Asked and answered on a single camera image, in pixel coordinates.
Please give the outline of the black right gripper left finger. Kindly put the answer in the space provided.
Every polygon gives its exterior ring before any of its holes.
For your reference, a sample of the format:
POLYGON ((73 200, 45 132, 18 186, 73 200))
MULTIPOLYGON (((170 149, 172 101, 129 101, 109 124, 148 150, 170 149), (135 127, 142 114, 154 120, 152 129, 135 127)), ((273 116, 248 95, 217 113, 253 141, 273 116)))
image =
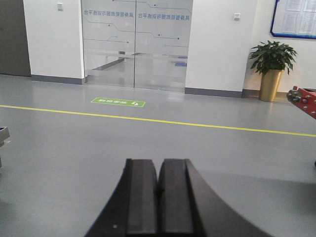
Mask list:
POLYGON ((87 237, 147 237, 158 233, 157 175, 149 159, 127 159, 110 199, 87 237))

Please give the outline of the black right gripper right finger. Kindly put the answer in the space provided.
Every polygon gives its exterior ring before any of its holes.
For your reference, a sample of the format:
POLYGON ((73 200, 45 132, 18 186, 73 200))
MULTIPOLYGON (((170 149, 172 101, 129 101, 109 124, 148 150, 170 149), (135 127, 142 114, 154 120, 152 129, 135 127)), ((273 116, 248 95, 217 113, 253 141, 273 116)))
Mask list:
POLYGON ((204 181, 188 159, 165 159, 160 188, 160 237, 267 237, 204 181))

